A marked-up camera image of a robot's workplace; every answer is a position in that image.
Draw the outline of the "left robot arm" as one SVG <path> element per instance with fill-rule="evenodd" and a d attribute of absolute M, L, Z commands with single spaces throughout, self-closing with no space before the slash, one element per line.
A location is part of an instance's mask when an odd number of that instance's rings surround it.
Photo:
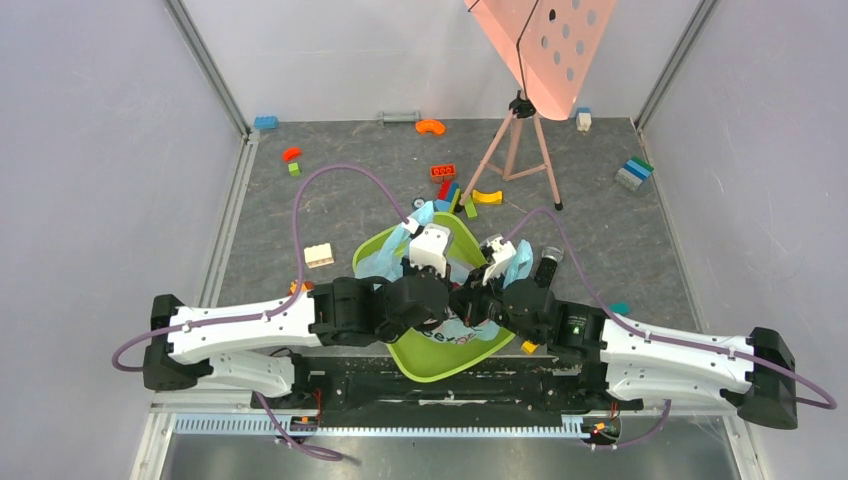
<path fill-rule="evenodd" d="M 402 276 L 393 281 L 339 277 L 305 293 L 231 307 L 189 307 L 172 294 L 158 295 L 142 364 L 144 386 L 187 390 L 207 378 L 302 407 L 313 397 L 313 379 L 293 361 L 266 359 L 258 349 L 363 348 L 439 326 L 448 317 L 450 265 L 403 259 L 401 266 Z"/>

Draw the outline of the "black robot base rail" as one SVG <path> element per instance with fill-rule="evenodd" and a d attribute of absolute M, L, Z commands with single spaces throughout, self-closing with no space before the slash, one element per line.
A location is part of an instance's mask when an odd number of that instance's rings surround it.
<path fill-rule="evenodd" d="M 491 357 L 431 383 L 406 377 L 389 357 L 291 358 L 292 392 L 266 402 L 313 409 L 324 427 L 541 427 L 563 415 L 644 407 L 606 393 L 602 368 L 582 373 L 555 357 Z"/>

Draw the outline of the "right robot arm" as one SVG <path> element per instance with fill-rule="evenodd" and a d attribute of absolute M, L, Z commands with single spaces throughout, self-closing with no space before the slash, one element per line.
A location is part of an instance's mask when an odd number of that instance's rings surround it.
<path fill-rule="evenodd" d="M 658 327 L 559 300 L 533 279 L 505 285 L 480 273 L 453 287 L 449 307 L 469 326 L 489 321 L 579 368 L 578 396 L 591 408 L 683 400 L 730 405 L 767 428 L 798 426 L 795 358 L 775 330 L 710 336 Z"/>

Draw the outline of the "light blue printed plastic bag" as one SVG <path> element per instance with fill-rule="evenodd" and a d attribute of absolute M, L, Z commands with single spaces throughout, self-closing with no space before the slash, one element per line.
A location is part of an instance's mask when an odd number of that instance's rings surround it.
<path fill-rule="evenodd" d="M 358 256 L 359 260 L 354 263 L 355 276 L 357 278 L 380 276 L 387 280 L 397 280 L 402 275 L 401 258 L 408 253 L 410 239 L 411 237 L 400 227 L 392 228 L 377 250 Z M 477 266 L 477 262 L 465 259 L 458 254 L 449 253 L 447 260 L 452 268 L 450 280 L 460 285 L 467 280 L 471 270 Z M 527 278 L 530 275 L 533 260 L 531 245 L 526 240 L 521 240 L 516 247 L 516 257 L 505 271 L 504 285 Z M 433 342 L 461 345 L 472 340 L 493 340 L 500 331 L 501 327 L 490 320 L 477 326 L 467 327 L 455 313 L 451 312 L 444 323 L 433 330 L 421 332 L 421 335 Z"/>

